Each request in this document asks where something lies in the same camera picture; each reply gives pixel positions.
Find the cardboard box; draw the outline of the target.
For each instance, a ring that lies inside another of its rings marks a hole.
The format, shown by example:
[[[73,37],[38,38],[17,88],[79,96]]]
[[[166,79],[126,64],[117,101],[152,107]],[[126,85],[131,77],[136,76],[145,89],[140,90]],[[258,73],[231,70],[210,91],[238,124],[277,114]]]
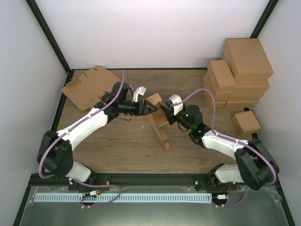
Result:
[[[154,131],[156,132],[160,142],[163,147],[168,150],[170,148],[170,144],[167,141],[167,135],[165,131],[162,129],[163,126],[168,124],[168,120],[165,116],[164,111],[162,110],[162,98],[159,93],[156,93],[148,98],[146,98],[151,104],[157,107],[157,111],[148,115],[148,119],[152,124]]]

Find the stack of cardboard blanks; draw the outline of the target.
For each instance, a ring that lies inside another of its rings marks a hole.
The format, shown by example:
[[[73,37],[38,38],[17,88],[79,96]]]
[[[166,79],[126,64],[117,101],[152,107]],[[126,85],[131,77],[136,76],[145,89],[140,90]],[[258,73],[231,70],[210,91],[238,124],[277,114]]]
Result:
[[[101,101],[101,97],[111,92],[113,85],[120,79],[109,72],[105,67],[97,65],[79,77],[68,82],[61,91],[80,110],[92,109]]]

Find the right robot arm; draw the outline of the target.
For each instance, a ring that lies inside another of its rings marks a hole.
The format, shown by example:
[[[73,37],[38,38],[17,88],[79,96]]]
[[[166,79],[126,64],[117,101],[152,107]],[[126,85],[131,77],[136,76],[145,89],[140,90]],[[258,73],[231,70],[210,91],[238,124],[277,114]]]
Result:
[[[221,189],[226,183],[243,183],[253,190],[276,182],[279,167],[259,139],[235,139],[212,130],[203,122],[197,105],[162,107],[170,125],[177,123],[189,132],[191,141],[203,148],[216,150],[236,161],[236,164],[219,164],[209,173],[209,184]]]

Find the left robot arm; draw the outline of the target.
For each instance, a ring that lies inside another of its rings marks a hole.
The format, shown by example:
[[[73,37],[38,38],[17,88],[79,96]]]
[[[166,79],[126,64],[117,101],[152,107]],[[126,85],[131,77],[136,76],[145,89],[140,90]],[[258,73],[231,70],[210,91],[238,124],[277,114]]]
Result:
[[[126,83],[116,82],[111,92],[105,93],[101,101],[81,119],[72,125],[43,135],[37,162],[41,178],[69,178],[79,183],[85,190],[96,185],[92,170],[73,159],[74,149],[89,135],[110,123],[120,114],[141,116],[154,113],[158,108],[148,100],[141,100],[146,88],[141,86],[132,91]]]

